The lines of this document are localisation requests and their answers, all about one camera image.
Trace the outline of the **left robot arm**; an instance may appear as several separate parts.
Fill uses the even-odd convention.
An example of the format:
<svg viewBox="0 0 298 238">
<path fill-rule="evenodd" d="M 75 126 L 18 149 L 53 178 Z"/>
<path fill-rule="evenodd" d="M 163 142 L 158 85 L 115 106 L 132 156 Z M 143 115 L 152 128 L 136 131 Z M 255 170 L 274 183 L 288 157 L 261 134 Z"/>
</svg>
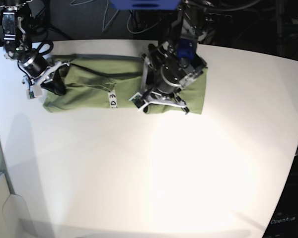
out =
<svg viewBox="0 0 298 238">
<path fill-rule="evenodd" d="M 175 10 L 163 11 L 164 33 L 142 54 L 142 80 L 130 102 L 146 114 L 170 110 L 200 114 L 208 64 L 198 55 L 198 45 L 215 26 L 231 20 L 231 12 L 211 0 L 181 0 Z"/>
</svg>

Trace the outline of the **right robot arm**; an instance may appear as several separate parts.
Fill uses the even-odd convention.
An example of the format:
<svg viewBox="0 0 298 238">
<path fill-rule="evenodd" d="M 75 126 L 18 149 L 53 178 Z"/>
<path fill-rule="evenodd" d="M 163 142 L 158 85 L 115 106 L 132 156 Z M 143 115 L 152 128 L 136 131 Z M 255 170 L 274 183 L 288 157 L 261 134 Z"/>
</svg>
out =
<svg viewBox="0 0 298 238">
<path fill-rule="evenodd" d="M 66 94 L 66 87 L 59 70 L 68 62 L 46 59 L 54 43 L 44 38 L 33 47 L 33 37 L 47 34 L 50 28 L 50 1 L 42 2 L 43 9 L 32 15 L 28 0 L 0 0 L 3 48 L 5 57 L 17 63 L 23 72 L 22 83 L 27 86 L 30 99 L 38 98 L 43 90 L 55 95 Z"/>
</svg>

